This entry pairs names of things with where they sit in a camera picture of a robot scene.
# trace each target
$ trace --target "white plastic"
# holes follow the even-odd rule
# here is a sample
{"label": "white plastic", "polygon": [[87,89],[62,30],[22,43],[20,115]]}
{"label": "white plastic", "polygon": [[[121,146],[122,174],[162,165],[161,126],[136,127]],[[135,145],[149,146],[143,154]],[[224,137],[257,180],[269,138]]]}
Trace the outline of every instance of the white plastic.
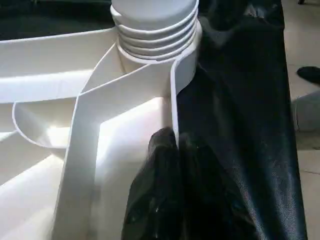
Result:
{"label": "white plastic", "polygon": [[[118,30],[121,47],[129,54],[147,60],[162,61],[180,54],[195,36],[199,0],[195,0],[193,4],[193,8],[190,9],[188,15],[179,22],[156,30],[150,30],[142,26],[138,28],[130,27],[135,19],[123,18],[112,5],[110,11]],[[141,15],[145,14],[143,8],[140,8],[139,11]]]}
{"label": "white plastic", "polygon": [[0,42],[0,239],[120,239],[150,136],[179,134],[176,94],[195,72],[197,26],[163,61],[129,55],[114,28]]}
{"label": "white plastic", "polygon": [[[117,18],[115,19],[115,25],[117,26],[118,30],[125,34],[126,36],[134,37],[137,39],[143,39],[143,40],[149,40],[149,39],[157,39],[161,37],[166,37],[168,35],[173,34],[174,32],[177,32],[181,30],[185,25],[187,25],[192,19],[194,18],[195,14],[198,12],[198,5],[199,0],[195,1],[195,4],[193,6],[192,11],[189,12],[189,14],[181,19],[179,22],[175,24],[171,24],[169,26],[166,26],[164,28],[156,29],[156,30],[145,30],[141,28],[131,28],[124,24],[122,24]],[[113,16],[117,14],[116,10],[111,6],[110,8],[111,13]]]}
{"label": "white plastic", "polygon": [[176,41],[179,41],[189,32],[193,32],[194,30],[193,28],[196,26],[195,24],[196,21],[197,21],[197,15],[195,14],[193,19],[190,22],[188,22],[188,24],[185,27],[183,27],[181,30],[175,32],[172,35],[161,37],[154,40],[132,38],[122,34],[121,32],[119,32],[118,34],[124,43],[128,43],[132,46],[141,47],[141,48],[159,48],[167,44],[171,44]]}
{"label": "white plastic", "polygon": [[193,9],[196,0],[113,0],[116,20],[133,29],[156,30],[174,25]]}

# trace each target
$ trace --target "black object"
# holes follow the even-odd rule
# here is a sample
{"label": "black object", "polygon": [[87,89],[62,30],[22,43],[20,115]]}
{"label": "black object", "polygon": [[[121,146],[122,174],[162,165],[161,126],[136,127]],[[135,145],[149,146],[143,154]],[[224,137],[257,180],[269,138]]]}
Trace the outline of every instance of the black object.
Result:
{"label": "black object", "polygon": [[0,41],[108,29],[114,26],[110,5],[13,0],[0,7]]}
{"label": "black object", "polygon": [[122,240],[179,240],[183,226],[183,188],[175,134],[156,132],[144,167],[129,192]]}
{"label": "black object", "polygon": [[179,131],[212,148],[258,239],[306,240],[281,1],[249,1],[223,31],[201,14],[198,68],[177,96]]}
{"label": "black object", "polygon": [[193,134],[179,139],[188,239],[257,240],[241,193],[212,149]]}
{"label": "black object", "polygon": [[320,68],[316,66],[304,66],[300,67],[298,71],[296,71],[299,77],[314,83],[320,84]]}

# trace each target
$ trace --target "white cup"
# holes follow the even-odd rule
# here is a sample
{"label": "white cup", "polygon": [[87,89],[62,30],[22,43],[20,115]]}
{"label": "white cup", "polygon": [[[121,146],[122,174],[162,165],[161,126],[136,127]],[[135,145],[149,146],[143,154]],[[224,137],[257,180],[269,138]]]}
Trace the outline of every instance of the white cup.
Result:
{"label": "white cup", "polygon": [[188,16],[196,0],[112,0],[119,23],[133,29],[158,30]]}
{"label": "white cup", "polygon": [[196,0],[192,10],[185,18],[181,19],[175,24],[157,30],[145,30],[141,28],[128,27],[126,23],[123,22],[122,16],[114,9],[113,6],[111,6],[110,11],[115,25],[120,33],[134,39],[154,40],[167,37],[168,35],[182,30],[186,25],[188,25],[188,23],[190,23],[194,19],[195,15],[198,15],[198,5],[199,0]]}
{"label": "white cup", "polygon": [[191,31],[189,31],[186,35],[184,35],[178,41],[175,41],[171,44],[167,44],[165,46],[146,48],[146,47],[138,47],[138,46],[133,46],[131,44],[127,44],[125,41],[122,42],[122,46],[125,49],[129,50],[131,53],[144,55],[144,56],[159,56],[159,55],[168,54],[178,49],[181,49],[181,47],[185,46],[185,44],[188,43],[190,40],[192,41],[192,39],[195,37],[195,34],[196,34],[196,26],[197,24],[195,24],[192,27]]}
{"label": "white cup", "polygon": [[170,34],[165,37],[157,38],[157,39],[138,39],[138,38],[132,38],[132,37],[126,36],[120,31],[118,33],[121,40],[128,45],[132,45],[140,48],[160,48],[160,47],[164,47],[166,45],[175,43],[180,39],[182,39],[189,32],[194,31],[193,28],[197,25],[196,22],[197,22],[197,14],[195,14],[193,16],[193,19],[190,22],[188,22],[186,25],[184,25],[177,32],[174,32],[173,34]]}
{"label": "white cup", "polygon": [[199,21],[197,21],[196,28],[195,28],[195,31],[194,31],[192,37],[189,38],[189,40],[186,43],[184,43],[182,46],[180,46],[178,49],[175,49],[175,50],[170,51],[165,54],[160,54],[160,55],[154,55],[154,54],[146,55],[145,54],[145,55],[143,55],[143,54],[134,53],[134,52],[130,51],[128,48],[124,47],[123,42],[119,42],[118,47],[125,50],[129,55],[131,55],[135,58],[138,58],[138,59],[162,61],[162,60],[173,58],[173,57],[181,54],[193,42],[197,42],[197,44],[198,44],[198,42],[199,42],[198,38],[200,38],[201,35],[202,35],[202,28],[201,28]]}

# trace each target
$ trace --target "white plastic tray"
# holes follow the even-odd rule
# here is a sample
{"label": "white plastic tray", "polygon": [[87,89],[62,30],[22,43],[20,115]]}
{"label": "white plastic tray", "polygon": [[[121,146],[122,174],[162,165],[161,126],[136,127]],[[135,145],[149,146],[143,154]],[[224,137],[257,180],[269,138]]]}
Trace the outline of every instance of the white plastic tray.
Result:
{"label": "white plastic tray", "polygon": [[0,42],[0,239],[120,239],[151,135],[178,136],[200,37],[161,62],[114,29]]}

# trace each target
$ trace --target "black cloth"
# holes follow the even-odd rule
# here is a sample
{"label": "black cloth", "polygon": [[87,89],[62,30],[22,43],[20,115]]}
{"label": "black cloth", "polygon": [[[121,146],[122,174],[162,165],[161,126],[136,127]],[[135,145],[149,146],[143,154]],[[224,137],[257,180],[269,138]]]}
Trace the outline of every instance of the black cloth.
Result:
{"label": "black cloth", "polygon": [[152,135],[143,167],[132,182],[122,240],[179,240],[183,230],[183,187],[172,129]]}
{"label": "black cloth", "polygon": [[189,240],[257,240],[238,186],[212,149],[193,134],[179,138],[186,233]]}
{"label": "black cloth", "polygon": [[209,9],[195,77],[177,96],[179,131],[210,145],[259,239],[305,240],[281,2],[252,0],[226,23]]}

